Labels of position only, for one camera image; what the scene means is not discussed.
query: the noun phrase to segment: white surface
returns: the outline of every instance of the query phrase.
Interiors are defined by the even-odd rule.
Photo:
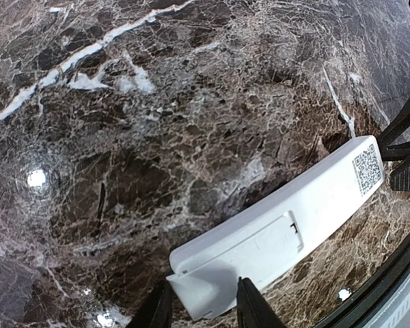
[[[10,104],[5,107],[3,111],[0,112],[0,121],[6,119],[9,115],[14,113],[21,105],[32,98],[36,92],[36,84],[31,85],[28,88],[20,89],[19,93],[12,99]]]
[[[325,75],[325,78],[327,80],[327,85],[328,85],[329,91],[331,92],[331,96],[333,97],[334,103],[336,104],[337,109],[339,110],[340,117],[346,122],[346,124],[348,124],[349,134],[351,138],[355,138],[354,118],[350,118],[348,114],[346,114],[346,112],[343,110],[343,107],[339,101],[339,97],[337,97],[337,94],[334,91],[333,84],[331,83],[331,80],[328,77],[327,70],[325,70],[324,66],[323,66],[323,74]]]
[[[149,80],[149,74],[142,67],[135,65],[132,62],[132,58],[126,51],[123,52],[123,57],[134,70],[134,82],[138,90],[143,92],[144,94],[152,94],[155,91],[155,86]]]
[[[116,87],[118,88],[118,91],[120,91],[122,94],[127,94],[131,90],[135,89],[134,84],[132,81],[127,77],[127,76],[121,76],[116,82],[115,82]]]
[[[49,12],[65,12],[67,8],[64,7],[50,7]]]
[[[27,184],[30,187],[41,187],[46,182],[46,174],[42,169],[36,169],[27,176]]]
[[[109,88],[109,85],[103,84],[98,80],[98,77],[90,79],[86,74],[77,73],[74,79],[68,84],[70,89],[96,91],[99,89]]]
[[[362,195],[353,160],[371,145],[381,179]],[[331,236],[383,181],[376,139],[354,138],[281,189],[175,249],[174,274],[167,280],[193,320],[214,318],[236,305],[238,277],[263,289]]]
[[[132,318],[124,316],[118,306],[111,306],[101,312],[90,314],[88,327],[98,328],[120,328],[126,327]]]
[[[338,296],[342,302],[345,302],[352,294],[353,292],[351,292],[349,288],[343,288],[340,290]]]

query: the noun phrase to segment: dark brown marble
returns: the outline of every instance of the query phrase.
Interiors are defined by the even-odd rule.
[[[339,104],[378,135],[409,94],[403,0],[0,0],[0,328],[125,327],[173,248],[349,139]],[[409,230],[386,183],[265,295],[311,327]]]

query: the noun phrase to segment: marble surface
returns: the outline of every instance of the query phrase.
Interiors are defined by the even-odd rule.
[[[125,327],[173,248],[409,94],[405,0],[0,0],[0,328]],[[311,327],[409,230],[385,184],[266,298]]]

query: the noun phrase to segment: qr code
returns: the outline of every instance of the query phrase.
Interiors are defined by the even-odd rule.
[[[364,196],[381,179],[381,169],[374,145],[370,145],[353,161],[361,195]]]

